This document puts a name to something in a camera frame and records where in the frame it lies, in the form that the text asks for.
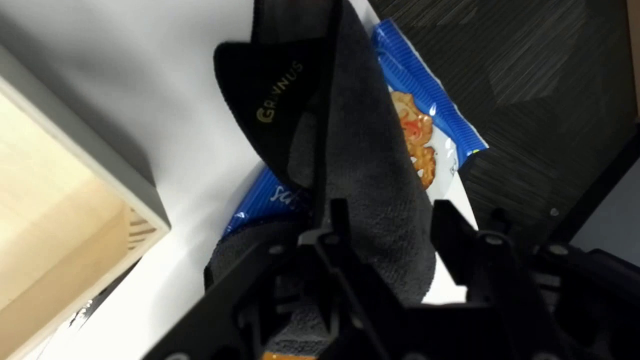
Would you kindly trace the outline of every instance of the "snack bag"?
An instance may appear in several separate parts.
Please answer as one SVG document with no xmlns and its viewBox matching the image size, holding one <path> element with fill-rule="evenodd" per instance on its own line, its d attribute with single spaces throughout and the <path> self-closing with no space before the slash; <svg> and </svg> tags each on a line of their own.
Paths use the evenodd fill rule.
<svg viewBox="0 0 640 360">
<path fill-rule="evenodd" d="M 433 199 L 447 197 L 458 167 L 489 144 L 392 19 L 374 26 L 372 41 L 420 181 Z"/>
<path fill-rule="evenodd" d="M 224 235 L 253 219 L 264 219 L 282 214 L 304 214 L 303 195 L 289 190 L 266 165 L 261 170 L 253 188 L 238 203 L 232 219 L 224 227 Z"/>
</svg>

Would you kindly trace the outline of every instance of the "black mesh fabric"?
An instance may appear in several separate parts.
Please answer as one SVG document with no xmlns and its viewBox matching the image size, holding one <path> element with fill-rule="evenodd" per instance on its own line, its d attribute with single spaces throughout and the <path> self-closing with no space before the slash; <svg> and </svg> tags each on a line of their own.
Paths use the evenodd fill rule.
<svg viewBox="0 0 640 360">
<path fill-rule="evenodd" d="M 627 0 L 372 0 L 492 146 L 463 167 L 482 226 L 529 249 L 637 132 Z"/>
</svg>

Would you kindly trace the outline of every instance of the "wooden surface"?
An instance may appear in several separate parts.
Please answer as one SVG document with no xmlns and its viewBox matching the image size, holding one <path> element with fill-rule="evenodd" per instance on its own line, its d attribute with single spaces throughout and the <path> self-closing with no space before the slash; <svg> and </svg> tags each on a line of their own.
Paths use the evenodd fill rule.
<svg viewBox="0 0 640 360">
<path fill-rule="evenodd" d="M 0 76 L 0 357 L 23 357 L 169 226 L 155 188 L 2 48 Z"/>
<path fill-rule="evenodd" d="M 640 0 L 629 0 L 629 26 L 634 52 L 634 76 L 637 76 L 637 101 L 639 101 L 639 122 L 640 122 Z"/>
</svg>

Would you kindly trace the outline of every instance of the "white surface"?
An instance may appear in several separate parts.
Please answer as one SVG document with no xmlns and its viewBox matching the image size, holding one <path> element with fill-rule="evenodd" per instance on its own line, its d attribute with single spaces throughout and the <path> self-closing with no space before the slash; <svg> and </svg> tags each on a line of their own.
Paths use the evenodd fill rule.
<svg viewBox="0 0 640 360">
<path fill-rule="evenodd" d="M 377 21 L 366 0 L 355 6 Z M 5 46 L 82 99 L 82 117 L 115 130 L 124 156 L 149 158 L 174 226 L 73 345 L 45 357 L 140 357 L 203 295 L 203 268 L 258 164 L 212 74 L 220 41 L 250 38 L 253 0 L 0 0 L 2 21 Z M 472 215 L 461 178 L 451 192 Z"/>
<path fill-rule="evenodd" d="M 605 249 L 640 265 L 640 159 L 574 235 L 573 245 Z"/>
</svg>

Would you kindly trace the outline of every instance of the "black bag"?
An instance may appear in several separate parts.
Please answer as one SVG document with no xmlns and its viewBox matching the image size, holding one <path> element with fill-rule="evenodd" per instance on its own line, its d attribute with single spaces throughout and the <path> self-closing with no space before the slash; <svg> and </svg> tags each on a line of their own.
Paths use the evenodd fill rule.
<svg viewBox="0 0 640 360">
<path fill-rule="evenodd" d="M 215 55 L 220 89 L 266 165 L 313 199 L 308 219 L 248 223 L 215 249 L 215 281 L 256 242 L 328 221 L 347 197 L 353 244 L 404 304 L 420 304 L 433 274 L 433 207 L 408 158 L 371 39 L 348 0 L 256 0 L 250 44 Z M 327 330 L 315 305 L 268 350 L 316 353 Z"/>
</svg>

